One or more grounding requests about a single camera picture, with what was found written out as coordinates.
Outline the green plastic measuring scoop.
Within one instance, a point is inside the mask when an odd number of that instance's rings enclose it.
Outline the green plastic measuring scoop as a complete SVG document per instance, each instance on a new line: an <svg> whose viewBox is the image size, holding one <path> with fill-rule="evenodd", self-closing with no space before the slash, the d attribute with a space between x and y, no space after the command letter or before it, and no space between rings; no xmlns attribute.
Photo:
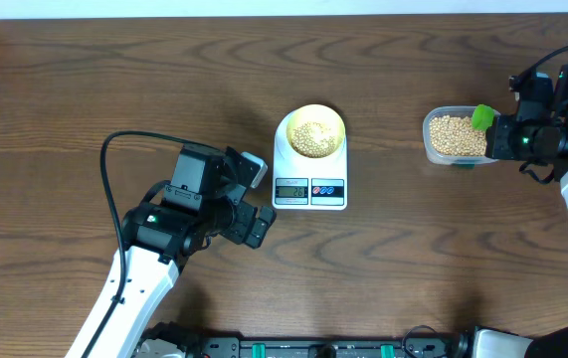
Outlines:
<svg viewBox="0 0 568 358"><path fill-rule="evenodd" d="M479 104L473 111L472 128L486 132L493 124L495 111L488 105Z"/></svg>

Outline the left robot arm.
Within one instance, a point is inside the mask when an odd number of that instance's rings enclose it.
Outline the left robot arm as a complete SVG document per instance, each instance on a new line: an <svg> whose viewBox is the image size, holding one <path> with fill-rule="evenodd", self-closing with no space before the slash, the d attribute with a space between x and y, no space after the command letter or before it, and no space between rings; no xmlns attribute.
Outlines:
<svg viewBox="0 0 568 358"><path fill-rule="evenodd" d="M217 235L252 249L261 246L277 214L242 201L204 205L199 214L144 203L129 211L122 247L104 287L67 355L130 357L153 312L175 285L189 257Z"/></svg>

